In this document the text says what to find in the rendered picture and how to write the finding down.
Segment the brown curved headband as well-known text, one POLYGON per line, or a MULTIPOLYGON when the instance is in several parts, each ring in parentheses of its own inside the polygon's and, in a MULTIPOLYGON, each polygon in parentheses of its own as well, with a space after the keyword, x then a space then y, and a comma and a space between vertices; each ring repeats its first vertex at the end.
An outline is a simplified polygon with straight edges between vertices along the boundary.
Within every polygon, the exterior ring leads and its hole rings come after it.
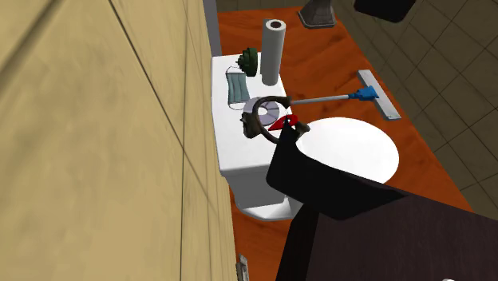
POLYGON ((255 97, 249 100, 242 113, 241 121, 243 122, 243 134, 245 137, 252 139, 262 134, 267 140, 274 144, 278 144, 278 137, 273 136, 264 128, 261 120, 259 119, 259 107, 266 102, 277 102, 285 109, 291 106, 290 97, 268 96, 268 97, 255 97))

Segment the white toilet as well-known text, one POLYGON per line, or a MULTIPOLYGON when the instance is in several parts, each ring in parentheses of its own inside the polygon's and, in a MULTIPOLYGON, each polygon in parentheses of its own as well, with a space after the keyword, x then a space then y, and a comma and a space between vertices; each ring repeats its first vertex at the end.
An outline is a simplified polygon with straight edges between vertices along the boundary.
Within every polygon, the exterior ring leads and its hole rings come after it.
MULTIPOLYGON (((290 220, 302 207, 297 200, 271 188, 267 170, 275 144, 263 136, 249 139, 243 134, 242 110, 227 105, 226 69, 236 68, 237 56, 211 60, 211 111, 219 171, 226 178, 236 207, 258 220, 290 220)), ((283 83, 262 83, 262 76, 247 77, 250 98, 285 96, 283 83)), ((397 171, 399 154, 392 139, 365 121, 347 117, 327 117, 312 121, 310 131, 297 146, 301 152, 330 167, 385 183, 397 171)))

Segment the red flat object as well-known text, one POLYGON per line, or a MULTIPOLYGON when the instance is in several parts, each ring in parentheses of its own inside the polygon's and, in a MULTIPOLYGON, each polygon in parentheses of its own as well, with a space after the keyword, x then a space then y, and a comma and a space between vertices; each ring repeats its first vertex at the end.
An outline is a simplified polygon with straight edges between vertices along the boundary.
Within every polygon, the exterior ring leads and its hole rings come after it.
POLYGON ((268 128, 268 131, 280 130, 283 128, 284 124, 287 123, 289 126, 294 126, 298 122, 298 117, 294 114, 287 114, 280 117, 273 125, 268 128))

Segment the silver disc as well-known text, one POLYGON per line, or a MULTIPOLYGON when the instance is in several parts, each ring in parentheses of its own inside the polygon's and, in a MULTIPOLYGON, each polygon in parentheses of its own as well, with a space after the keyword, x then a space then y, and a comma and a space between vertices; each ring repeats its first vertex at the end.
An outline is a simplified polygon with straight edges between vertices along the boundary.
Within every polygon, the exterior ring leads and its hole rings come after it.
MULTIPOLYGON (((243 111, 245 113, 252 113, 254 104, 259 100, 259 97, 254 97, 245 103, 243 111)), ((279 105, 274 101, 267 101, 262 103, 258 109, 260 122, 263 126, 274 124, 280 116, 279 105)))

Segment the blue face mask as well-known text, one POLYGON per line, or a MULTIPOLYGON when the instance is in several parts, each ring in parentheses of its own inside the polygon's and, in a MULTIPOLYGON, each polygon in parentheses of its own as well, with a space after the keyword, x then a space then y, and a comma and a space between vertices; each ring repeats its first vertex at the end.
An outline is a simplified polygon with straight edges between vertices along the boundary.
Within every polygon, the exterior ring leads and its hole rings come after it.
POLYGON ((242 110, 248 102, 250 94, 247 89, 247 75, 239 68, 231 65, 225 71, 228 86, 227 105, 233 110, 242 110))

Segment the dark green ridged object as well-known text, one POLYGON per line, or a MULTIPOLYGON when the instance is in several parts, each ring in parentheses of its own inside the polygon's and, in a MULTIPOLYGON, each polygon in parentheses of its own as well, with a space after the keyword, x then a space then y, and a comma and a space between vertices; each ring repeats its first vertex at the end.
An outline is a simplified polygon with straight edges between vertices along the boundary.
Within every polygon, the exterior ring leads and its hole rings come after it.
POLYGON ((256 48, 246 48, 237 60, 239 68, 248 76, 254 77, 258 69, 258 52, 256 48))

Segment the white paper towel roll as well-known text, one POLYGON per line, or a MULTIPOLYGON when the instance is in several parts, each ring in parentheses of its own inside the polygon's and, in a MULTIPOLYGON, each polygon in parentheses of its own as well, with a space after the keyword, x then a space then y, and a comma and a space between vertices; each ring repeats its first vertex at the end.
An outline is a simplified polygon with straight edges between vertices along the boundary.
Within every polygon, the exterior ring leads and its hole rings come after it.
POLYGON ((279 79, 287 25, 278 19, 266 19, 263 24, 260 73, 262 83, 276 85, 279 79))

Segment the orange rug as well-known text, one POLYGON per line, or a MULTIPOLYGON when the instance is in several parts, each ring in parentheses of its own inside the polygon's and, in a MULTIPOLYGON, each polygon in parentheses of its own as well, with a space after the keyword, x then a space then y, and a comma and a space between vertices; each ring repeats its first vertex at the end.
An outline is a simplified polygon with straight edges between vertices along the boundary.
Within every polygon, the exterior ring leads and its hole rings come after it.
MULTIPOLYGON (((247 47, 260 48, 263 19, 276 18, 287 25, 280 75, 287 95, 295 100, 350 93, 360 87, 357 71, 372 69, 345 26, 305 28, 298 8, 242 10, 218 15, 222 52, 234 54, 247 47)), ((470 210, 470 205, 450 179, 406 114, 386 121, 366 102, 332 101, 292 107, 300 121, 321 117, 351 117, 369 122, 387 133, 400 153, 397 172, 389 185, 445 204, 470 210)), ((235 250, 248 259, 250 281, 275 281, 290 227, 287 220, 259 221, 231 210, 235 250)))

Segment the grey squeegee with blue joint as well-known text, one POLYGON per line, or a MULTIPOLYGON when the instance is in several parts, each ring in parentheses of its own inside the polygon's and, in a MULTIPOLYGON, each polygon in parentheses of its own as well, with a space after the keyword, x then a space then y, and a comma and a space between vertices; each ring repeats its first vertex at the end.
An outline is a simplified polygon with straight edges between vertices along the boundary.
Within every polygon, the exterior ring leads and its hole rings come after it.
POLYGON ((291 105, 304 105, 310 103, 319 103, 326 101, 340 100, 359 100, 372 101, 377 110, 387 121, 397 121, 401 119, 400 113, 396 110, 392 101, 388 98, 383 88, 378 83, 375 76, 369 69, 360 69, 357 71, 358 80, 362 83, 362 88, 354 93, 336 95, 330 97, 317 97, 305 100, 291 101, 291 105))

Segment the black rounded object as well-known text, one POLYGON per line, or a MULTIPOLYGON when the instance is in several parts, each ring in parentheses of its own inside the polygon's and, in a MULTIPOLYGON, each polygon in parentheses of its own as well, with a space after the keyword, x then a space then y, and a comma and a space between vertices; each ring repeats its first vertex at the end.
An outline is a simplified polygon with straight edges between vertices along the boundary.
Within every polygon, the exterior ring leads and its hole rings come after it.
POLYGON ((379 18, 381 20, 401 22, 417 0, 354 0, 357 12, 379 18))

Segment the grey pedestal base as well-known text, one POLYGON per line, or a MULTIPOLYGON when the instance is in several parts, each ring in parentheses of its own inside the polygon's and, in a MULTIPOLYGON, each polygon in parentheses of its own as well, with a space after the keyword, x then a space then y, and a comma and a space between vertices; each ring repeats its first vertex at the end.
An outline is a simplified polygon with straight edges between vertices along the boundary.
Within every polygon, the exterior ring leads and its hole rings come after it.
POLYGON ((298 17, 307 29, 333 28, 337 24, 332 0, 309 0, 298 17))

